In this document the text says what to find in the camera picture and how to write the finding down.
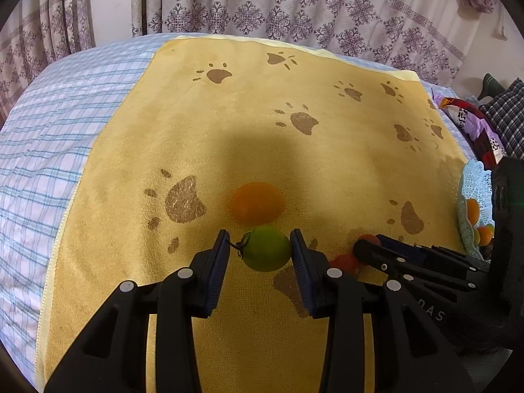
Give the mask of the orange fruit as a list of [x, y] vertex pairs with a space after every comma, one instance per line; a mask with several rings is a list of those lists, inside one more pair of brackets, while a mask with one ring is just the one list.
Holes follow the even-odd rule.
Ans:
[[480, 208], [477, 200], [470, 198], [466, 200], [466, 217], [471, 226], [479, 222]]
[[268, 224], [277, 219], [286, 208], [283, 194], [266, 182], [252, 182], [238, 188], [231, 199], [233, 218], [248, 226]]
[[480, 226], [477, 229], [479, 233], [479, 246], [485, 247], [491, 243], [494, 236], [494, 227], [491, 224]]

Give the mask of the small green tomato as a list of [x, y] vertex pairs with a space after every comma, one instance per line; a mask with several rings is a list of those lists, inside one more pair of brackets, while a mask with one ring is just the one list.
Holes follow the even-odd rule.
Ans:
[[271, 225], [245, 233], [236, 247], [244, 263], [255, 271], [277, 271], [290, 260], [290, 240]]

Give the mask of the large green fruit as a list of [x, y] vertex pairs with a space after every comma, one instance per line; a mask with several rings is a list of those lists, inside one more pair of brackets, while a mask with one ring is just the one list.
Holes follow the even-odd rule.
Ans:
[[480, 243], [480, 234], [479, 234], [479, 230], [474, 228], [473, 229], [473, 245], [475, 247], [478, 247], [479, 246], [479, 243]]

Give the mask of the red tomato right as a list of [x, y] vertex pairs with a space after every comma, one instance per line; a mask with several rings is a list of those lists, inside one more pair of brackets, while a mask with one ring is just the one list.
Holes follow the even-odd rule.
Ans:
[[378, 246], [380, 247], [381, 246], [381, 241], [380, 239], [378, 239], [377, 236], [375, 235], [372, 235], [372, 234], [368, 234], [368, 233], [365, 233], [365, 234], [362, 234], [359, 238], [358, 238], [358, 241], [360, 240], [365, 240], [375, 246]]

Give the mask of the red tomato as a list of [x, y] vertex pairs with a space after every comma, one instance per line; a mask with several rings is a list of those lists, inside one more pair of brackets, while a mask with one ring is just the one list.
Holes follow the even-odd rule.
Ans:
[[365, 240], [375, 246], [378, 246], [380, 247], [381, 246], [381, 241], [380, 239], [378, 239], [377, 236], [375, 235], [372, 235], [372, 234], [368, 234], [368, 233], [365, 233], [365, 234], [362, 234], [359, 238], [358, 238], [358, 241], [360, 240]]
[[353, 254], [341, 254], [329, 262], [329, 265], [357, 279], [362, 271], [361, 262]]

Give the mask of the red tomato left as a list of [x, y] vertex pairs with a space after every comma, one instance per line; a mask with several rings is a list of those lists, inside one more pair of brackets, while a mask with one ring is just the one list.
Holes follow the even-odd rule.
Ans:
[[329, 262], [329, 265], [357, 279], [362, 271], [361, 262], [353, 254], [341, 254]]

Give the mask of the blue lace plastic basket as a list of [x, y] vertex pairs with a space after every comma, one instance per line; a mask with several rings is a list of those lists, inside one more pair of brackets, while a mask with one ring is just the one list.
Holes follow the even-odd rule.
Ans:
[[458, 227], [467, 254], [485, 260], [481, 249], [494, 236], [491, 171], [480, 161], [465, 164], [458, 191]]

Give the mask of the yellow paw print towel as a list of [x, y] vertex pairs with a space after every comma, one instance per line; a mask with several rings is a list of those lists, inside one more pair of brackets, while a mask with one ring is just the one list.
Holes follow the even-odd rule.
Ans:
[[465, 157], [418, 75], [239, 37], [165, 43], [95, 139], [53, 247], [38, 327], [44, 385], [119, 283], [163, 280], [254, 226], [242, 185], [286, 200], [268, 223], [328, 259], [364, 233], [462, 251]]

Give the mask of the dark plaid pillow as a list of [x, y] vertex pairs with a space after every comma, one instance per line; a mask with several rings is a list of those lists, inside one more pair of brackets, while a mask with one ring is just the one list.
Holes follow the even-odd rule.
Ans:
[[523, 90], [507, 90], [482, 105], [480, 111], [489, 119], [506, 153], [523, 159]]

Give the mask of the orange fruit top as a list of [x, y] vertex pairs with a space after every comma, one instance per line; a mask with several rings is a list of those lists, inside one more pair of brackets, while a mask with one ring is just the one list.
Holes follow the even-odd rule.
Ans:
[[252, 182], [238, 188], [231, 199], [233, 218], [248, 226], [268, 224], [277, 219], [286, 208], [283, 194], [266, 182]]

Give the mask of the blue plaid bed sheet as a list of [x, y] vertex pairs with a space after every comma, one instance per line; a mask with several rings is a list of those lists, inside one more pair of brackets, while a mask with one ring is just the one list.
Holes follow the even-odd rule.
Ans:
[[[1, 340], [35, 387], [41, 386], [36, 382], [35, 362], [47, 270], [91, 148], [156, 52], [179, 37], [200, 36], [144, 36], [51, 64], [23, 92], [2, 127]], [[337, 58], [359, 67], [394, 71]], [[437, 110], [466, 164], [469, 145]]]

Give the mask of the purple patterned curtain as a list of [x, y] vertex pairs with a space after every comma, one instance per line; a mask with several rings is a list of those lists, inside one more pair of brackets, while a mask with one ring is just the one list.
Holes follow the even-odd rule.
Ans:
[[[496, 0], [131, 0], [131, 34], [255, 36], [448, 86]], [[88, 0], [20, 0], [1, 29], [1, 113], [51, 63], [94, 46]]]

